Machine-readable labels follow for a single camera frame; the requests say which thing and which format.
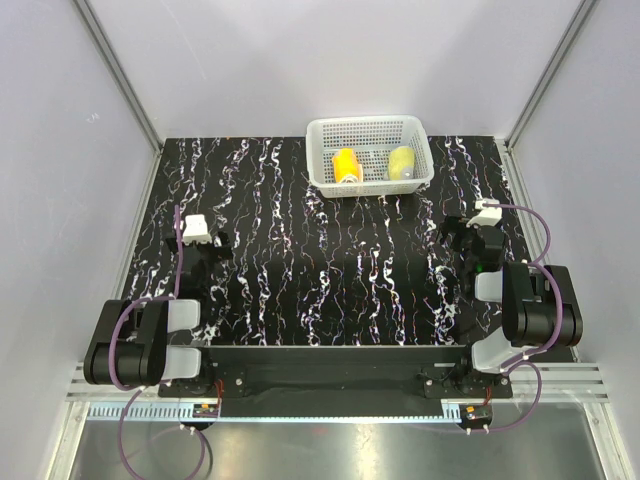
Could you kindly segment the grey towel yellow frog print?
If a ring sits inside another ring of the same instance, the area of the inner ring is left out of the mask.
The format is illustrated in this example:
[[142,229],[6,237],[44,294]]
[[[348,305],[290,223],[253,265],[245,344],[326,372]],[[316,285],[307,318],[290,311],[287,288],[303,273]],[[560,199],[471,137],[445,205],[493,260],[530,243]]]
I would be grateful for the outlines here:
[[414,178],[415,152],[408,146],[397,147],[389,155],[387,175],[391,181]]

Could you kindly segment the white plastic mesh basket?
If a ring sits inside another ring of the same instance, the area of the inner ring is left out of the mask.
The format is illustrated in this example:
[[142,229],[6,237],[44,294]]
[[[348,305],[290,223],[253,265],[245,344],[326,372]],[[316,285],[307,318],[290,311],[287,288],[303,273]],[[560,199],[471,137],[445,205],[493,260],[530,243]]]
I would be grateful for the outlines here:
[[[413,174],[393,180],[392,152],[408,147],[415,154]],[[362,179],[340,183],[333,158],[343,149],[353,151]],[[411,115],[359,116],[319,119],[306,129],[309,182],[330,198],[412,194],[434,178],[433,156],[421,121]]]

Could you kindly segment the grey and orange towel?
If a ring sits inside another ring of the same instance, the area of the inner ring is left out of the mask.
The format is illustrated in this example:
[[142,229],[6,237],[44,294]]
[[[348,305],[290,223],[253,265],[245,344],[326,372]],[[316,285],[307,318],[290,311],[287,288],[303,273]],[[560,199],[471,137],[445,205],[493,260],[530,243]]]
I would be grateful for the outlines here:
[[353,149],[340,149],[332,157],[336,183],[359,183],[363,181],[363,169]]

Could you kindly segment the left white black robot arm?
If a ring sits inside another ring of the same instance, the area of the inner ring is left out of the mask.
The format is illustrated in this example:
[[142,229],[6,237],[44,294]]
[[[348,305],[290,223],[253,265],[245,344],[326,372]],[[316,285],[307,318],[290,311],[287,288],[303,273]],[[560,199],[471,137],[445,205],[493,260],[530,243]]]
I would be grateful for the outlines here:
[[92,385],[122,384],[126,390],[180,379],[196,396],[215,386],[216,372],[201,362],[201,353],[188,347],[179,354],[169,335],[190,330],[204,321],[211,299],[213,273],[233,258],[229,236],[219,231],[208,243],[183,243],[183,264],[175,298],[110,299],[103,305],[83,362],[83,374]]

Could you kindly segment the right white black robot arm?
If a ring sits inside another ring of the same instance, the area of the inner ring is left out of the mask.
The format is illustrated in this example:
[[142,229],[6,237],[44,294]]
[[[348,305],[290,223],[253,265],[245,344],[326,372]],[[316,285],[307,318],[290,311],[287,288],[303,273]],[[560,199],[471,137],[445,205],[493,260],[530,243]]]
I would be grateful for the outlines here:
[[566,267],[506,261],[499,219],[448,215],[438,241],[457,255],[460,293],[469,301],[501,306],[501,326],[471,344],[454,371],[460,393],[476,396],[488,387],[490,375],[506,374],[555,346],[579,343],[583,320]]

